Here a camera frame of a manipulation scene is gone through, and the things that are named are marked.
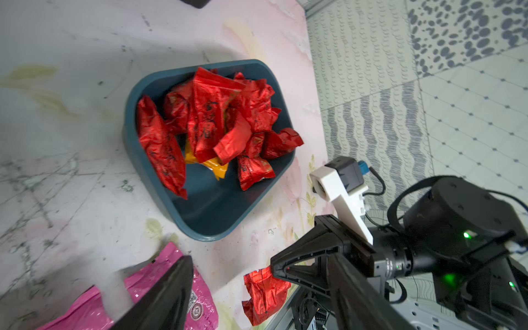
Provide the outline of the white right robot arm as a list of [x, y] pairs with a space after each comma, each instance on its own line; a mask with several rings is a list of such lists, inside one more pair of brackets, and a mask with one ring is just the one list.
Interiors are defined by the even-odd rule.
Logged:
[[431, 274], [438, 304], [477, 329], [527, 328], [527, 271], [512, 255], [527, 251], [527, 231], [501, 192], [455, 176], [422, 180], [423, 196], [403, 215], [396, 199], [388, 224], [361, 238], [332, 215], [271, 260], [273, 275], [342, 300], [346, 280], [329, 282], [330, 259], [341, 261], [373, 298], [389, 300], [389, 281]]

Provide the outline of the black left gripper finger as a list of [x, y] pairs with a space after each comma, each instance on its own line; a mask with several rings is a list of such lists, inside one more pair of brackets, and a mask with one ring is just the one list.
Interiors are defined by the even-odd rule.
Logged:
[[113, 329], [183, 329], [193, 283], [190, 256], [180, 258]]

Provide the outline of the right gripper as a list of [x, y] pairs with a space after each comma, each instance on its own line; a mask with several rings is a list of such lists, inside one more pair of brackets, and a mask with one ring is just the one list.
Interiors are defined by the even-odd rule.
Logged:
[[330, 294], [339, 329], [412, 329], [373, 288], [384, 289], [389, 280], [412, 274], [410, 241], [385, 226], [369, 230], [369, 243], [330, 214], [317, 216], [315, 225], [271, 258], [273, 276]]

